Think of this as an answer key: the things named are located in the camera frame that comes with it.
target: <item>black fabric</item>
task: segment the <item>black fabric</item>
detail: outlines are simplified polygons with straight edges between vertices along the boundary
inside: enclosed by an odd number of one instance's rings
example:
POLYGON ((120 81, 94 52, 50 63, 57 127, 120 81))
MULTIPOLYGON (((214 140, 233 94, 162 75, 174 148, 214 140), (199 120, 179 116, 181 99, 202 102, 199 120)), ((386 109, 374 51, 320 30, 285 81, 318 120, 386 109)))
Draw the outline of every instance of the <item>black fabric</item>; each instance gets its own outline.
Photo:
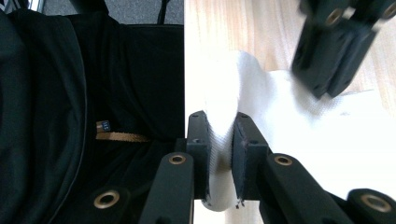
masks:
POLYGON ((0 223, 136 223, 184 135, 182 27, 19 10, 0 29, 0 223), (152 141, 96 141, 104 119, 152 141), (123 218, 81 207, 106 186, 130 195, 123 218))

